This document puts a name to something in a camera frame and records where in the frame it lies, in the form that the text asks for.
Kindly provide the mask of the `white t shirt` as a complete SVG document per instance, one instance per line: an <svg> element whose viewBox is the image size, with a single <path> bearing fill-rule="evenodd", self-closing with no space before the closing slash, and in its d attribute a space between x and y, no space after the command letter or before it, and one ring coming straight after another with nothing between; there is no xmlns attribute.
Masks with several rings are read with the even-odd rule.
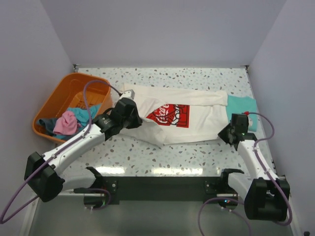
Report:
<svg viewBox="0 0 315 236"><path fill-rule="evenodd" d="M134 91L140 127L122 134L162 147L218 138L228 125L225 91L146 87L125 83L123 91Z"/></svg>

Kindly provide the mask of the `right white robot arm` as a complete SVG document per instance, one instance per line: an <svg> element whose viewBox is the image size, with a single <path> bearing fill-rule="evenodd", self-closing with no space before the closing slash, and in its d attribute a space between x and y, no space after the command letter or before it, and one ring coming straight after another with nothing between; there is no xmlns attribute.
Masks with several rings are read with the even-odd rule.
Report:
<svg viewBox="0 0 315 236"><path fill-rule="evenodd" d="M250 177L247 178L241 170L224 169L219 187L224 193L234 190L243 199L248 219L287 226L292 221L289 183L274 173L260 150L260 140L248 132L249 115L249 112L232 114L230 123L218 137L240 154Z"/></svg>

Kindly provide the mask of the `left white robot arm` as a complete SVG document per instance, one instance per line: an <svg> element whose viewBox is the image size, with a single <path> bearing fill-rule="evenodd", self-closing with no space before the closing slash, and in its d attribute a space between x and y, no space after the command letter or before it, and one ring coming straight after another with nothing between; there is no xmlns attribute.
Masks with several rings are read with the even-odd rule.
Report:
<svg viewBox="0 0 315 236"><path fill-rule="evenodd" d="M103 186L103 177L94 167L87 167L83 177L67 180L62 176L64 170L76 159L120 133L124 128L140 127L142 119L136 103L130 97L121 97L110 114L103 113L77 135L42 155L32 153L27 160L25 181L36 195L48 202L64 190L82 188L91 193Z"/></svg>

